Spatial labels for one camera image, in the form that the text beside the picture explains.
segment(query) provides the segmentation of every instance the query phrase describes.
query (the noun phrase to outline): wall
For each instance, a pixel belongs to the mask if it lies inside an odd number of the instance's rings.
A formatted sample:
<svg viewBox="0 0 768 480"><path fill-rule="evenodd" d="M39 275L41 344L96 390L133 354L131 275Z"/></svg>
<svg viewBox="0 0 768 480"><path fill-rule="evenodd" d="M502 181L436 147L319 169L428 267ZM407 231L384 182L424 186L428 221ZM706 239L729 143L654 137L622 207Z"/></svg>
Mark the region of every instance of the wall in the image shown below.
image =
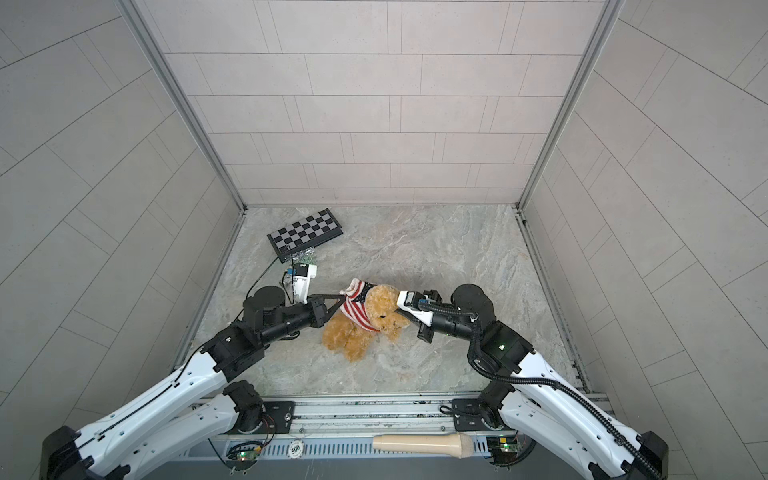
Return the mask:
<svg viewBox="0 0 768 480"><path fill-rule="evenodd" d="M603 6L137 3L248 204L516 202Z"/></svg>
<svg viewBox="0 0 768 480"><path fill-rule="evenodd" d="M0 5L0 471L167 375L237 217L108 0Z"/></svg>
<svg viewBox="0 0 768 480"><path fill-rule="evenodd" d="M766 31L765 2L627 0L525 208L586 373L670 478L768 473Z"/></svg>

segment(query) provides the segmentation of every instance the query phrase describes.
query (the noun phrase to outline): robotic arm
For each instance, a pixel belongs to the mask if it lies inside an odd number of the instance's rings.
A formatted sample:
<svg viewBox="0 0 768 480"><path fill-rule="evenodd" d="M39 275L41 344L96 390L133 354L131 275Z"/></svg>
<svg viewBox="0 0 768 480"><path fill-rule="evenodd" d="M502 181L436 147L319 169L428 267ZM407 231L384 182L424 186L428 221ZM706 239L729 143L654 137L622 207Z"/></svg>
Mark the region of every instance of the robotic arm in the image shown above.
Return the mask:
<svg viewBox="0 0 768 480"><path fill-rule="evenodd" d="M314 266L297 266L300 303L285 306L275 286L257 290L243 302L243 319L203 344L181 369L78 432L63 426L50 434L43 441L40 479L138 479L213 435L233 427L253 432L266 421L263 401L248 382L232 381L272 342L308 326L320 328L339 309L344 295L307 295L315 274ZM528 341L496 319L480 287L460 286L451 303L441 303L435 291L401 292L398 306L427 343L435 332L469 341L470 365L492 381L480 397L489 425L524 432L587 479L666 477L666 443L653 432L638 435L568 385Z"/></svg>

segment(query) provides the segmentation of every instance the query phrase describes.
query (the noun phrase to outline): teddy bear's head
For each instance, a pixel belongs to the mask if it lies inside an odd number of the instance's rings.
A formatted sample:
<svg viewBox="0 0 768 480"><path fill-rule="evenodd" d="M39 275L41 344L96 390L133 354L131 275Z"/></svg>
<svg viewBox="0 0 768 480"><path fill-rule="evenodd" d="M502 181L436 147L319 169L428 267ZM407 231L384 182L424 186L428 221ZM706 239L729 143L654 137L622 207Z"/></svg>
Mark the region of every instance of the teddy bear's head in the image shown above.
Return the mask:
<svg viewBox="0 0 768 480"><path fill-rule="evenodd" d="M390 285L376 285L366 295L366 314L371 324L394 341L411 322L396 312L400 291Z"/></svg>

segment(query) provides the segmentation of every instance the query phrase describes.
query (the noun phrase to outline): metal corner post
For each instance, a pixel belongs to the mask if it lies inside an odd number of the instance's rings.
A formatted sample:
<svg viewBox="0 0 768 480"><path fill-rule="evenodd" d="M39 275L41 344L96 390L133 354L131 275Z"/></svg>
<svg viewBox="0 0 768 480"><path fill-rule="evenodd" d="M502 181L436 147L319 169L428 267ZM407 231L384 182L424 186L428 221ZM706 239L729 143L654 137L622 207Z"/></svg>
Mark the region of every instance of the metal corner post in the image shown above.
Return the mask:
<svg viewBox="0 0 768 480"><path fill-rule="evenodd" d="M147 27L147 23L144 21L139 12L134 0L114 0L118 6L120 13L123 14L125 22L128 24L129 29L133 32L136 41L138 42L141 50L146 55L147 60L154 69L157 77L160 79L160 83L165 87L170 99L176 105L176 109L184 120L184 123L189 127L192 138L195 143L200 147L200 151L203 152L203 156L208 160L210 165L214 168L219 178L224 182L224 186L229 190L232 200L234 200L237 208L242 213L245 210L245 203L240 196L240 192L237 191L232 178L227 173L227 169L216 153L214 146L211 144L210 139L203 129L203 125L196 114L187 96L181 91L181 86L178 80L174 76L174 73L170 69L170 66L165 61L163 53L157 46L152 34Z"/></svg>
<svg viewBox="0 0 768 480"><path fill-rule="evenodd" d="M565 128L565 124L568 122L568 118L571 116L571 112L576 106L576 101L584 90L584 86L587 84L589 74L592 72L592 68L594 68L594 64L600 56L600 51L603 48L603 45L605 45L608 35L611 33L611 29L616 23L622 3L623 0L607 0L603 6L598 22L594 26L587 47L576 68L576 73L571 79L571 84L568 86L568 91L565 93L565 97L563 97L563 103L560 105L558 114L555 116L554 122L552 122L552 126L547 133L547 139L545 140L544 146L541 148L538 159L533 166L531 176L525 184L525 189L518 202L518 210L521 212L525 211L528 202L531 200L531 194L533 193L536 182L538 182L538 179L541 177L541 172L544 170L547 160L552 155L554 147L558 143L558 139Z"/></svg>

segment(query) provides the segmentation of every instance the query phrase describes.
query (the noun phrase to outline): checkered pattern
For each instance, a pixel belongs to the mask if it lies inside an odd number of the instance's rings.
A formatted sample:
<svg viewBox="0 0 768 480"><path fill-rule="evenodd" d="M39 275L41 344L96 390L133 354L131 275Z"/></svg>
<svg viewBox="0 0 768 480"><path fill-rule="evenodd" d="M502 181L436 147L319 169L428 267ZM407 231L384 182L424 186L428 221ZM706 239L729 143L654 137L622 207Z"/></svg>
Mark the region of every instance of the checkered pattern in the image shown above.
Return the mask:
<svg viewBox="0 0 768 480"><path fill-rule="evenodd" d="M309 215L304 220L293 223L290 227L272 232L270 237L272 237L279 253L288 253L313 238L319 237L338 227L336 222L333 221L330 212L326 209L314 215Z"/></svg>

